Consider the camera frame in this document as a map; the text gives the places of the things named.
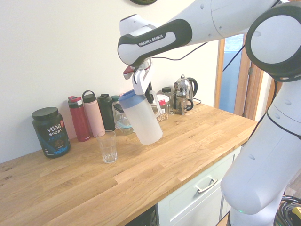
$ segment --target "red water bottle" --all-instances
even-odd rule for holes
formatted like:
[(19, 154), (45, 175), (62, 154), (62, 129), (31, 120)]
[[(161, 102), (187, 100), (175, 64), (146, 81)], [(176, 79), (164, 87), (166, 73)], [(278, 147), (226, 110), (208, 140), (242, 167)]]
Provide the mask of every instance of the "red water bottle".
[(68, 105), (72, 115), (72, 121), (75, 128), (77, 140), (79, 142), (89, 140), (90, 131), (81, 97), (68, 97)]

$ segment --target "drawer handle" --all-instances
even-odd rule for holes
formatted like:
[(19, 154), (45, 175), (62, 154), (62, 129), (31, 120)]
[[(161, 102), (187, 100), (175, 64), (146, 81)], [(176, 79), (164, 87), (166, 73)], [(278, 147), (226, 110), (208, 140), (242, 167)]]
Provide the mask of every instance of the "drawer handle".
[(212, 183), (210, 185), (208, 185), (207, 187), (205, 187), (204, 189), (199, 188), (198, 186), (196, 186), (196, 188), (198, 189), (198, 193), (201, 194), (207, 190), (209, 190), (211, 187), (213, 187), (213, 185), (216, 184), (216, 182), (218, 181), (218, 179), (213, 179), (211, 178)]

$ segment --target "pitcher handle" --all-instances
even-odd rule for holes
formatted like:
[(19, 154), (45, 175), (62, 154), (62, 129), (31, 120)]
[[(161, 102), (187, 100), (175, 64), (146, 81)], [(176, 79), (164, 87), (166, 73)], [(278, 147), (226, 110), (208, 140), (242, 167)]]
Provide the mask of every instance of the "pitcher handle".
[(155, 114), (155, 117), (157, 118), (161, 114), (161, 107), (160, 107), (156, 92), (154, 90), (150, 90), (150, 93), (154, 96), (154, 102), (156, 103), (156, 107), (158, 109), (158, 113)]

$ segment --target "protein powder container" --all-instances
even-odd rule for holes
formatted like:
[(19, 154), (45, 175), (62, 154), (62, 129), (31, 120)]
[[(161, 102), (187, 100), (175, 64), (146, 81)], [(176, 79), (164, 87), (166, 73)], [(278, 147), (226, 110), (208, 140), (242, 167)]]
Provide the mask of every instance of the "protein powder container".
[(44, 155), (57, 158), (70, 150), (70, 142), (62, 115), (56, 107), (46, 107), (32, 113), (32, 124)]

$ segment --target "red cap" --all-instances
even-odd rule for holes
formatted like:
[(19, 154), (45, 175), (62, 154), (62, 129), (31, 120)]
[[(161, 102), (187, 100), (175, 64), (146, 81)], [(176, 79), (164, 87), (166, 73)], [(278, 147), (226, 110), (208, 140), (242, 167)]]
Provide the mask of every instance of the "red cap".
[(70, 102), (75, 103), (81, 100), (81, 97), (75, 97), (75, 96), (71, 96), (68, 97), (68, 99), (70, 100)]

